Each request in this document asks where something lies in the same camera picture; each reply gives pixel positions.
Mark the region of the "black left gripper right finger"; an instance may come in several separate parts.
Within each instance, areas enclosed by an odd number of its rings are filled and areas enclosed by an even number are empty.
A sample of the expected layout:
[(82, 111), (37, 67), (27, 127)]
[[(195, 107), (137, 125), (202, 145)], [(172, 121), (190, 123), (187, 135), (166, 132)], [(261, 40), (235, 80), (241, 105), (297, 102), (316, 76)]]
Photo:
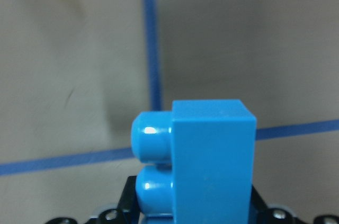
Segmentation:
[(249, 224), (295, 224), (298, 220), (289, 211), (283, 208), (269, 207), (258, 193), (257, 189), (252, 186), (251, 200), (249, 205)]

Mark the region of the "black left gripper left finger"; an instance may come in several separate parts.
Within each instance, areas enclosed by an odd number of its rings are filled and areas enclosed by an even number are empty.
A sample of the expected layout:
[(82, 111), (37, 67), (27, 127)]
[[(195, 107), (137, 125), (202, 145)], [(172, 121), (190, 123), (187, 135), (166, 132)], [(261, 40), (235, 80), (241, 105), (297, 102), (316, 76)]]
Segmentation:
[(90, 217), (87, 223), (121, 223), (137, 224), (140, 219), (140, 208), (136, 195), (136, 176), (129, 176), (125, 182), (116, 206), (106, 207)]

